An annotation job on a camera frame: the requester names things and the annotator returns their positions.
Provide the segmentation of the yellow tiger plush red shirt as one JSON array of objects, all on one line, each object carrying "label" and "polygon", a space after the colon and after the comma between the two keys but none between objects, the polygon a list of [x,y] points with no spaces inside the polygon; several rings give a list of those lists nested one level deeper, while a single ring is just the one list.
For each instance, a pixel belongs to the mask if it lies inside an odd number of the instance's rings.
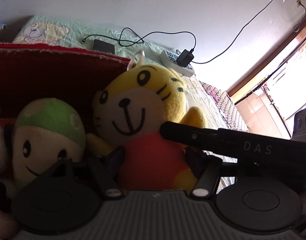
[{"label": "yellow tiger plush red shirt", "polygon": [[94,96],[97,132],[87,134],[87,144],[96,155],[124,148],[125,159],[118,171],[122,188],[189,191],[197,183],[183,144],[160,135],[166,121],[206,126],[203,111],[186,108],[185,90],[186,83],[174,70],[144,64],[127,70]]}]

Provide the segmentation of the green mushroom cap plush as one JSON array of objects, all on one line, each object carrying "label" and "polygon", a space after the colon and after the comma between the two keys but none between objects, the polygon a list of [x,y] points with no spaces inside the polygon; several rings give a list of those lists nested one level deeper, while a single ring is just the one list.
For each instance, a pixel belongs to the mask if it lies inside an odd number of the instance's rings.
[{"label": "green mushroom cap plush", "polygon": [[81,161],[85,144],[85,129],[74,108],[56,98],[32,101],[15,122],[15,185],[22,189],[61,158]]}]

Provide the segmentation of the white rabbit plush plaid ears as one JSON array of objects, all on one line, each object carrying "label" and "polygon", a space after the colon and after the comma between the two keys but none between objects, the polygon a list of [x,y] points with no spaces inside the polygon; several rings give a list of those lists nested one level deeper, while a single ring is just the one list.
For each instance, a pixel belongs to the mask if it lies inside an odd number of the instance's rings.
[{"label": "white rabbit plush plaid ears", "polygon": [[135,55],[131,58],[130,62],[128,63],[127,71],[142,66],[144,60],[145,60],[145,52],[143,50],[137,51]]}]

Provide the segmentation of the brown floral covered table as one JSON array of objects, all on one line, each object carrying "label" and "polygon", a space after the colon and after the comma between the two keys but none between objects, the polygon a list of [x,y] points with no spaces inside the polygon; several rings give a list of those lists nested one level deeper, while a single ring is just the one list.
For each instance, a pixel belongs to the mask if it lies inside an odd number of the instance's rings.
[{"label": "brown floral covered table", "polygon": [[200,82],[205,92],[210,95],[219,109],[229,129],[248,132],[248,126],[226,91]]}]

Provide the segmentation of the black charger adapter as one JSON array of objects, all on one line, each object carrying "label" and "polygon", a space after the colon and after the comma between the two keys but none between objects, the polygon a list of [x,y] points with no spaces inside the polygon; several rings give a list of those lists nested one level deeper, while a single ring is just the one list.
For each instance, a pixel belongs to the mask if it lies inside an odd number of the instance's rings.
[{"label": "black charger adapter", "polygon": [[177,64],[180,67],[188,66],[188,64],[190,64],[194,59],[193,51],[194,51],[193,49],[191,50],[185,49],[184,51],[182,51],[182,53],[176,59]]}]

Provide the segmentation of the white power strip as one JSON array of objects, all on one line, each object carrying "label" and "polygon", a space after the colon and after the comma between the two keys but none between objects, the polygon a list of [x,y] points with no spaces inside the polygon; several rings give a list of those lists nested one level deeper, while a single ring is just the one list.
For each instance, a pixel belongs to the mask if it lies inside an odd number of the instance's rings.
[{"label": "white power strip", "polygon": [[186,77],[192,77],[195,74],[195,71],[193,67],[191,66],[191,64],[188,64],[185,67],[181,67],[180,65],[178,65],[176,61],[178,58],[178,55],[172,51],[163,50],[160,53],[159,58],[160,58],[161,63],[165,67],[171,68]]}]

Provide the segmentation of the black smartphone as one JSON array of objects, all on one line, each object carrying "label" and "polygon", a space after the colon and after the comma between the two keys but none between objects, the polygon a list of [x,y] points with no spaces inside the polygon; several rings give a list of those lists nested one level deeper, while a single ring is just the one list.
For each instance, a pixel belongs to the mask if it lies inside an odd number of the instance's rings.
[{"label": "black smartphone", "polygon": [[95,39],[93,41],[93,50],[101,53],[115,54],[115,46],[113,44]]}]

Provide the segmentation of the red cardboard box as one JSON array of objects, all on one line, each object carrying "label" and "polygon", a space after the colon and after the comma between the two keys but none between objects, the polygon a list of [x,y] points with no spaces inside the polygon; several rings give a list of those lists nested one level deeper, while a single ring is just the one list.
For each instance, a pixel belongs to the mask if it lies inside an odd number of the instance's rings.
[{"label": "red cardboard box", "polygon": [[78,112],[90,132],[94,95],[124,73],[129,61],[79,48],[0,44],[0,118],[15,119],[30,102],[57,98]]}]

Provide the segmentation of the cartoon bear bed sheet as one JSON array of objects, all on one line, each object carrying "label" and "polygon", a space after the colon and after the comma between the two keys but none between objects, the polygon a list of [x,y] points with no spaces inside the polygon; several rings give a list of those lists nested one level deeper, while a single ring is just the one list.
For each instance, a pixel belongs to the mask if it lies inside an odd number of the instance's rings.
[{"label": "cartoon bear bed sheet", "polygon": [[[119,57],[131,59],[137,51],[143,50],[145,63],[163,66],[159,58],[160,53],[165,50],[163,47],[148,41],[130,47],[122,47],[117,41],[119,37],[122,38],[122,44],[125,45],[137,40],[126,31],[121,34],[120,31],[106,28],[101,24],[88,24],[52,16],[33,16],[21,27],[13,43],[43,43],[50,46],[92,50],[94,39],[98,39],[113,44],[115,55]],[[206,94],[197,78],[195,76],[186,77],[182,74],[180,77],[187,84],[186,108],[197,106],[203,110],[208,128],[228,128],[213,98]]]}]

